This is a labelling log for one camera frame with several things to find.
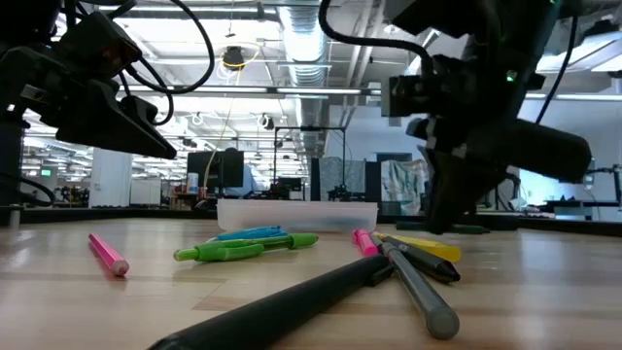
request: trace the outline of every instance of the yellow marker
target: yellow marker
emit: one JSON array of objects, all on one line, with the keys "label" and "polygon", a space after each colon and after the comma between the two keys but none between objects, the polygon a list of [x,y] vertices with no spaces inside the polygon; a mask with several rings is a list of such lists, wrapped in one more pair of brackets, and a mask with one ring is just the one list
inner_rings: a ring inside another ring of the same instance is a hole
[{"label": "yellow marker", "polygon": [[434,254],[437,257],[443,258],[451,263],[455,263],[460,260],[460,248],[457,246],[449,246],[439,242],[430,241],[428,239],[385,234],[377,231],[373,234],[380,239],[383,239],[386,236],[391,236],[395,239],[399,239],[404,243],[411,244],[419,249],[423,249],[426,252]]}]

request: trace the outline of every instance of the ceiling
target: ceiling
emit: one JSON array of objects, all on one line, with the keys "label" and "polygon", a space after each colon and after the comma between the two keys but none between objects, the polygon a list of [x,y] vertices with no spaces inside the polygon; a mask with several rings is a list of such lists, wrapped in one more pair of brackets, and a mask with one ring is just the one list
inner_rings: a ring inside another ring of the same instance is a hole
[{"label": "ceiling", "polygon": [[[278,21],[281,5],[314,5],[312,0],[266,0],[262,1],[265,15],[258,18],[257,2],[234,1],[210,2],[186,0],[191,9],[201,18],[215,49],[217,67],[206,83],[209,86],[291,86],[290,68],[292,48],[284,44],[284,32]],[[426,35],[413,37],[387,25],[384,21],[376,25],[377,0],[333,0],[328,20],[342,33],[366,32],[366,36],[377,30],[381,38],[402,39],[423,43]],[[363,23],[365,8],[371,7],[369,20]],[[595,19],[610,16],[617,22],[617,12],[596,13],[590,18],[583,18],[581,28]],[[130,38],[139,46],[145,58],[154,66],[164,81],[170,86],[192,84],[203,74],[208,63],[205,44],[194,23],[185,14],[171,7],[170,2],[138,1],[138,6],[124,17],[116,19]],[[58,20],[58,35],[64,32],[64,20]],[[559,69],[564,57],[564,47],[568,41],[568,24],[560,22],[549,41],[547,54],[538,65],[543,74],[553,74]],[[465,38],[453,39],[440,35],[430,46],[432,54],[443,53],[460,56],[465,45]],[[223,65],[222,55],[227,47],[241,47],[246,65],[239,72],[227,70]],[[353,50],[350,45],[327,41],[324,61],[314,63],[323,67],[326,73],[325,87],[347,88],[367,87],[370,83],[380,82],[392,75],[406,71],[413,61],[408,52],[394,49],[372,49],[369,59],[365,59],[361,50],[359,59],[352,65]],[[585,40],[574,49],[569,73],[560,87],[562,93],[599,92],[609,88],[610,77],[606,71],[622,69],[622,41],[619,36],[600,36]],[[138,71],[145,77],[149,73],[140,65]],[[348,71],[356,67],[350,84]],[[543,91],[547,91],[553,79],[547,79]],[[138,83],[130,80],[130,85]],[[161,114],[166,114],[166,99],[155,92],[144,92],[144,98],[154,103]],[[300,102],[296,96],[249,96],[231,97],[189,95],[175,97],[175,118],[157,129],[179,151],[174,160],[145,159],[135,157],[134,177],[161,177],[181,180],[185,178],[188,152],[224,150],[236,147],[247,153],[247,161],[260,182],[267,183],[273,171],[274,131],[263,127],[265,117],[273,120],[277,126],[300,126],[303,123]],[[341,104],[341,97],[312,96],[324,100],[325,104]],[[92,148],[64,144],[53,140],[55,130],[39,123],[36,115],[26,119],[33,124],[27,130],[30,136],[24,141],[24,171],[32,171],[41,165],[60,165],[61,176],[72,180],[88,178]],[[328,119],[335,123],[335,117]],[[281,131],[279,139],[283,147],[278,151],[279,176],[303,176],[309,174],[308,159],[319,156],[324,139],[321,135],[309,136],[298,131]],[[184,146],[184,139],[191,140],[196,147]],[[314,143],[312,154],[309,143]]]}]

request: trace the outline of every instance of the pink marker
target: pink marker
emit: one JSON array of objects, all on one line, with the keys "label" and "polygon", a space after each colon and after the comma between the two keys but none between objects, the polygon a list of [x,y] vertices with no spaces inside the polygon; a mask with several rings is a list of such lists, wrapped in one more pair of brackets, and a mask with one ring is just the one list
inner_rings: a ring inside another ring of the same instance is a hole
[{"label": "pink marker", "polygon": [[114,274],[117,276],[125,275],[129,270],[129,263],[127,263],[113,247],[108,245],[105,240],[95,233],[91,233],[88,239],[90,239],[90,244],[92,244],[101,259]]},{"label": "pink marker", "polygon": [[356,229],[352,232],[352,240],[354,244],[359,246],[359,250],[364,257],[370,257],[380,253],[378,247],[373,244],[369,232],[364,229]]}]

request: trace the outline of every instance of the plastic tray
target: plastic tray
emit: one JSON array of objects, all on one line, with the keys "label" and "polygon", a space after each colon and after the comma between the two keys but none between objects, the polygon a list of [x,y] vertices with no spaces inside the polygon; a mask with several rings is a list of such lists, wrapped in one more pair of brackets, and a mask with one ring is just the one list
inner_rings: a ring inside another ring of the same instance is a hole
[{"label": "plastic tray", "polygon": [[376,228],[378,205],[359,202],[219,199],[218,225],[227,231],[279,225],[290,232]]}]

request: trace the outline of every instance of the metal frame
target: metal frame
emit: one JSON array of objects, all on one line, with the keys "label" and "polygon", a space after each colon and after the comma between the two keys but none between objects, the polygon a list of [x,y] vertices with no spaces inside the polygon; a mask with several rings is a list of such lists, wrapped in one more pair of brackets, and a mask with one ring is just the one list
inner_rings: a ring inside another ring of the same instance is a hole
[{"label": "metal frame", "polygon": [[320,132],[320,131],[330,131],[330,130],[339,130],[343,134],[343,150],[342,150],[342,161],[341,161],[341,185],[345,187],[346,185],[346,128],[345,127],[325,127],[325,126],[276,126],[274,128],[274,169],[272,169],[272,183],[276,184],[276,157],[277,157],[277,143],[279,140],[279,131],[280,130],[300,130],[305,132]]}]

